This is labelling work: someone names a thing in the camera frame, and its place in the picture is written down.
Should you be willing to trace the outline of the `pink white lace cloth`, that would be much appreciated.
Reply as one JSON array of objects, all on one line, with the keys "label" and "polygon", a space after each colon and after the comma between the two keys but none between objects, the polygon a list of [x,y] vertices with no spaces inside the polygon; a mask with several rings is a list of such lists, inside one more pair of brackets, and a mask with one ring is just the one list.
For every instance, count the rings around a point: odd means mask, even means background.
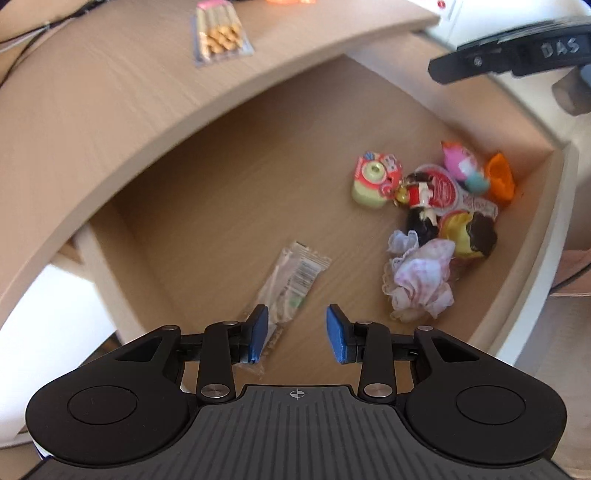
[{"label": "pink white lace cloth", "polygon": [[401,323],[437,319],[454,302],[449,279],[455,243],[436,238],[421,246],[416,231],[395,230],[388,240],[382,291],[391,318]]}]

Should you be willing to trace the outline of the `clear snack wrapper packet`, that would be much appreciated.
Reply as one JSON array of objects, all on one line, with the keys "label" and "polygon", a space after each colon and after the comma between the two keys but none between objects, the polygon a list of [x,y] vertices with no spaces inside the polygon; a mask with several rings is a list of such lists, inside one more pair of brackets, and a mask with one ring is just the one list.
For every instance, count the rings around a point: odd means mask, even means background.
[{"label": "clear snack wrapper packet", "polygon": [[240,369],[256,379],[263,378],[277,343],[297,318],[318,276],[331,264],[331,258],[297,241],[281,250],[263,286],[238,317],[245,320],[259,304],[266,305],[269,311],[262,354],[256,363],[240,363]]}]

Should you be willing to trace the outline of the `yellow pudding toy brown top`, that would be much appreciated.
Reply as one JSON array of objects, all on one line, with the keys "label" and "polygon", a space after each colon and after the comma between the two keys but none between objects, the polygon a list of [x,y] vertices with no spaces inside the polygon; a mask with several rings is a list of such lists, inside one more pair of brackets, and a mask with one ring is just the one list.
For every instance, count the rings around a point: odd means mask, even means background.
[{"label": "yellow pudding toy brown top", "polygon": [[452,211],[442,217],[439,237],[455,244],[454,257],[461,260],[488,258],[498,241],[495,220],[468,210]]}]

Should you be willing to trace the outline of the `orange plastic shell half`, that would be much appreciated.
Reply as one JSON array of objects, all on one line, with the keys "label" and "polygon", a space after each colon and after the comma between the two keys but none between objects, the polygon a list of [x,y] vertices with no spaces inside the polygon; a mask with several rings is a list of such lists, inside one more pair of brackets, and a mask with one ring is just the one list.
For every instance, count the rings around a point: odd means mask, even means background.
[{"label": "orange plastic shell half", "polygon": [[485,163],[484,174],[490,184],[486,193],[488,199],[500,207],[508,206],[515,198],[516,183],[509,161],[502,152]]}]

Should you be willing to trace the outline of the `pink mermaid figurine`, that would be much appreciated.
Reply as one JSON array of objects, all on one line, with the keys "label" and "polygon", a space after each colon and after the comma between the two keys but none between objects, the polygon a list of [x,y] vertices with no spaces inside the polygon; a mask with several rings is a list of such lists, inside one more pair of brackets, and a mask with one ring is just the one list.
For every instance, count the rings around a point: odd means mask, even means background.
[{"label": "pink mermaid figurine", "polygon": [[490,181],[475,155],[459,142],[441,142],[444,166],[452,177],[474,195],[484,195]]}]

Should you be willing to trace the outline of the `red lid jelly cup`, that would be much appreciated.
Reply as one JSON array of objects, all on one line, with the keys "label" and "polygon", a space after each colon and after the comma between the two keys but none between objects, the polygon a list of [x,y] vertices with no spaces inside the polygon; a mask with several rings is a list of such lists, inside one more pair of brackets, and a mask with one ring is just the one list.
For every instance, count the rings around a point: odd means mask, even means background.
[{"label": "red lid jelly cup", "polygon": [[475,196],[465,190],[443,167],[435,164],[421,165],[416,173],[425,173],[432,177],[434,196],[431,206],[439,217],[460,210],[480,212],[496,220],[499,214],[498,206],[490,200]]}]

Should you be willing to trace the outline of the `toy camera keychain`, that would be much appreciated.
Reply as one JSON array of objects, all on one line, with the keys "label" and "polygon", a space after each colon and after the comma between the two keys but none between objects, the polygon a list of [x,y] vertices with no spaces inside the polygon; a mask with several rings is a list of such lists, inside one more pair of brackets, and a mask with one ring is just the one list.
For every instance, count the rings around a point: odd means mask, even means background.
[{"label": "toy camera keychain", "polygon": [[397,205],[409,202],[404,183],[404,166],[393,154],[367,151],[356,161],[352,197],[356,203],[379,209],[389,201]]}]

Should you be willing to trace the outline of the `black-haired doll keychain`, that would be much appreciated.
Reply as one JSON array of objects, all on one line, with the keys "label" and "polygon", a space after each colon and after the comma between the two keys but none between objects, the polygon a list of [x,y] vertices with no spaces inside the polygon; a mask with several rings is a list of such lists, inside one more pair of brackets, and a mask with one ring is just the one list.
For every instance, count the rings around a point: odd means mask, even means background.
[{"label": "black-haired doll keychain", "polygon": [[439,236],[433,199],[433,176],[427,172],[414,172],[406,176],[394,191],[394,203],[407,208],[407,229],[417,234],[420,246]]}]

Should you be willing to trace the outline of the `white cardboard box red print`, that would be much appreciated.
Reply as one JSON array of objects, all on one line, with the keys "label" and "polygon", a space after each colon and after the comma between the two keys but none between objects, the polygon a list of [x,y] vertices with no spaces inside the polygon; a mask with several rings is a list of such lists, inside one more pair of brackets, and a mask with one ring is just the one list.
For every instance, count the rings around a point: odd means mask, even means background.
[{"label": "white cardboard box red print", "polygon": [[481,25],[486,21],[483,1],[412,0],[412,3],[439,17],[439,23],[428,28],[427,34],[445,45],[456,47],[487,34],[487,27]]}]

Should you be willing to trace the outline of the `wooden drawer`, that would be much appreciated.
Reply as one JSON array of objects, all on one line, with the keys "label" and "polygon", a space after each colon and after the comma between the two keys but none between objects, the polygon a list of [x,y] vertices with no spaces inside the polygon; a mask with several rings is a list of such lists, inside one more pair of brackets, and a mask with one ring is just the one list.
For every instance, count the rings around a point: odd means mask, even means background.
[{"label": "wooden drawer", "polygon": [[332,263],[263,362],[271,384],[351,383],[325,334],[325,307],[387,321],[390,234],[405,213],[351,196],[356,158],[407,169],[436,163],[444,140],[501,152],[518,180],[491,258],[465,270],[437,326],[513,364],[557,269],[577,183],[562,145],[496,81],[431,80],[441,47],[418,35],[377,42],[284,81],[163,156],[74,235],[122,341],[163,324],[197,332],[249,313],[281,250],[300,242]]}]

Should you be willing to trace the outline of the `biscuit sticks snack pack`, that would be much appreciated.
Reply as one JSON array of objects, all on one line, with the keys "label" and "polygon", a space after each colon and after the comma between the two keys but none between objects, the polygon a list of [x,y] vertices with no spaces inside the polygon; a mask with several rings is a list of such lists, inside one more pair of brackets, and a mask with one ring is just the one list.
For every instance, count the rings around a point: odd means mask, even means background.
[{"label": "biscuit sticks snack pack", "polygon": [[195,62],[199,66],[253,53],[252,43],[231,1],[197,1],[193,39]]}]

